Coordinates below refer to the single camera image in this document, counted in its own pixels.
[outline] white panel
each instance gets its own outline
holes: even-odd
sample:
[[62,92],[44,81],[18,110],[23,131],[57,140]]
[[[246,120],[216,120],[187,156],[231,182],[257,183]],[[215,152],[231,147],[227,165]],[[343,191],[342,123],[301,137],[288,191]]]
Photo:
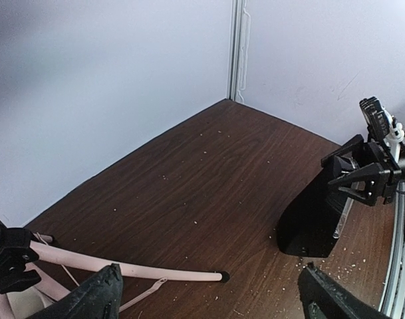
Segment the white panel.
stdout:
[[405,125],[405,0],[248,0],[246,11],[246,104],[340,144],[365,133],[363,98]]
[[0,218],[225,98],[230,19],[230,0],[0,0]]

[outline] dark wood surface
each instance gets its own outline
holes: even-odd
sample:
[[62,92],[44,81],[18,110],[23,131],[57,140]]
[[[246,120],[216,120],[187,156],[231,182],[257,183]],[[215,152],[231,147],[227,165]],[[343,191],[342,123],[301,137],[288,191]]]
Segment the dark wood surface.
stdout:
[[[29,228],[79,253],[231,274],[226,284],[167,282],[121,318],[302,318],[297,277],[309,259],[278,251],[275,224],[320,171],[320,159],[336,148],[225,100],[83,183]],[[393,214],[392,205],[355,204],[332,255],[315,260],[374,306],[388,266]],[[41,266],[73,288],[60,267]],[[72,273],[79,280],[89,275]],[[123,301],[152,284],[126,278]]]

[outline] black clamp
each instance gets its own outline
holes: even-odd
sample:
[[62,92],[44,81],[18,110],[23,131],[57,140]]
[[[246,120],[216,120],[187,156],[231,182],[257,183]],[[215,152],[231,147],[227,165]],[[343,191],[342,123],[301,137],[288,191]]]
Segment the black clamp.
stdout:
[[41,281],[35,270],[25,271],[25,264],[37,261],[38,254],[29,245],[36,240],[24,228],[7,228],[0,221],[0,294],[20,292]]

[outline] wood grain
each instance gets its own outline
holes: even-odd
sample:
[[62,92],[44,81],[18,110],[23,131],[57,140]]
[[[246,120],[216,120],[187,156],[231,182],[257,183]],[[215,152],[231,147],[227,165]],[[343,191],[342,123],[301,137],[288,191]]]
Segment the wood grain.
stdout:
[[[62,248],[79,253],[231,274],[226,284],[167,282],[121,318],[303,318],[297,277],[309,259],[280,253],[274,228],[319,172],[320,159],[336,148],[224,100],[83,183],[29,228],[55,235]],[[315,260],[375,306],[388,266],[393,215],[391,205],[354,205],[331,257]],[[59,267],[41,266],[73,288]],[[79,280],[89,275],[72,273]],[[123,300],[152,283],[126,278]]]

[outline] brown wooden table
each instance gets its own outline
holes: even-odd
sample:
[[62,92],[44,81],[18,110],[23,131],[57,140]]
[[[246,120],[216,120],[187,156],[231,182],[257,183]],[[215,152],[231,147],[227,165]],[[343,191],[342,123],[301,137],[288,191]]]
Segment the brown wooden table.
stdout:
[[[62,248],[79,253],[231,274],[226,284],[167,282],[121,318],[303,318],[297,277],[309,259],[278,251],[275,224],[335,148],[224,100],[83,183],[29,228],[55,235]],[[378,306],[393,220],[391,205],[356,203],[332,255],[315,263]],[[41,266],[74,287],[60,267]],[[89,275],[72,273],[79,280]],[[152,283],[126,278],[123,300]]]

